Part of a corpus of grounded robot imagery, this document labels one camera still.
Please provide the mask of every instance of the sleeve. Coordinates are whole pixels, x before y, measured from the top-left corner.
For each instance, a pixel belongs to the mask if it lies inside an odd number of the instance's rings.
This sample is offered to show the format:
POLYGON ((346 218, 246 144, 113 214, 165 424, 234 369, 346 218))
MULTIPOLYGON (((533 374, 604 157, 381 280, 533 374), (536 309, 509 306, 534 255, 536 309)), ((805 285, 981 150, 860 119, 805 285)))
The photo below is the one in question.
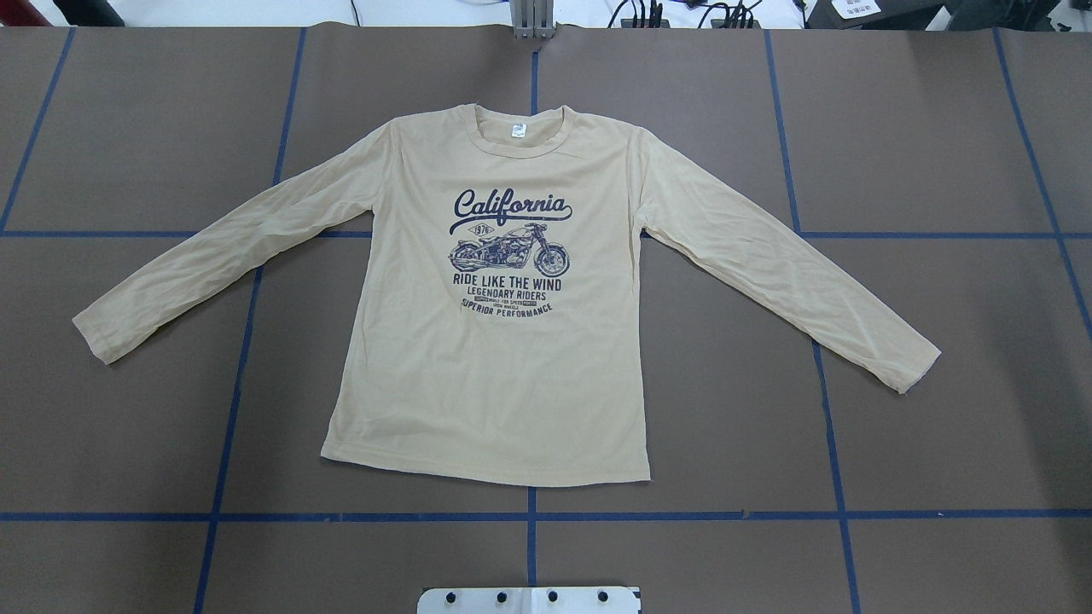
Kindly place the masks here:
POLYGON ((323 228, 376 208, 396 155, 391 123, 242 203, 149 262, 72 322, 109 364, 247 271, 323 228))
POLYGON ((940 355, 775 217, 640 129, 637 223, 900 393, 940 355))

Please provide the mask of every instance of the motorcycle graphic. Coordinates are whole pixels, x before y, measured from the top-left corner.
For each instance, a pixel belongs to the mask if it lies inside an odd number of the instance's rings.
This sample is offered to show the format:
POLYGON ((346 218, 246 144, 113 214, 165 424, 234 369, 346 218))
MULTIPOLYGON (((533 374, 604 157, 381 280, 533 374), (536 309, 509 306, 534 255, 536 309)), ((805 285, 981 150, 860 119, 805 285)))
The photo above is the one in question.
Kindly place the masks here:
POLYGON ((569 253, 559 244, 546 243, 545 232, 546 224, 531 223, 482 243, 461 240, 449 258, 463 272, 489 267, 522 269, 537 245, 535 269, 547 278, 557 278, 569 270, 569 253))

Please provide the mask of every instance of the motorcycle front wheel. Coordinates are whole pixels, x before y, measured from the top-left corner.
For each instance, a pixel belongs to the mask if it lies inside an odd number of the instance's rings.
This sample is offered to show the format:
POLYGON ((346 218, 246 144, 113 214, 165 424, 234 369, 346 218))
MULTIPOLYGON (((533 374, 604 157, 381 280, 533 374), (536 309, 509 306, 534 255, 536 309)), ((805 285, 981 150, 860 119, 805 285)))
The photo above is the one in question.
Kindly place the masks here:
POLYGON ((569 253, 565 248, 551 243, 546 249, 539 249, 535 256, 535 269, 547 278, 557 278, 569 270, 569 253))
POLYGON ((467 260, 477 260, 477 250, 478 246, 470 243, 456 247, 451 250, 451 265, 459 271, 477 271, 480 267, 466 262, 467 260))

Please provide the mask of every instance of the diamond-shaped logo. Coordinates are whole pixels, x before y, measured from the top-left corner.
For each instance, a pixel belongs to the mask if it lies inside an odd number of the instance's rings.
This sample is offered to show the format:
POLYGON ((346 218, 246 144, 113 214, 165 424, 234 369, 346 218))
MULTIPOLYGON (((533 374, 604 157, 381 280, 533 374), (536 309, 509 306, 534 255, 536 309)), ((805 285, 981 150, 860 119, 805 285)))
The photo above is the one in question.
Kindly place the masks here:
POLYGON ((492 229, 494 229, 492 226, 490 226, 489 224, 478 224, 477 226, 472 227, 471 232, 479 237, 484 237, 485 235, 491 233, 492 229))

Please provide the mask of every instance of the long-sleeve shirt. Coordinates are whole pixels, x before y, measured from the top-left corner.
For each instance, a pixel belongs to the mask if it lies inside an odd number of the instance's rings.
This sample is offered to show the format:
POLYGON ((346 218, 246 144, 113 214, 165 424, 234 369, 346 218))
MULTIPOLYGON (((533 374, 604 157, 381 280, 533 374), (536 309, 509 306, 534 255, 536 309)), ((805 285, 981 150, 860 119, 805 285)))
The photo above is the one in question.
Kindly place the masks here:
POLYGON ((641 232, 905 392, 939 351, 643 128, 560 107, 395 118, 253 197, 74 323, 117 361, 323 228, 375 213, 322 456, 535 486, 649 480, 641 232))

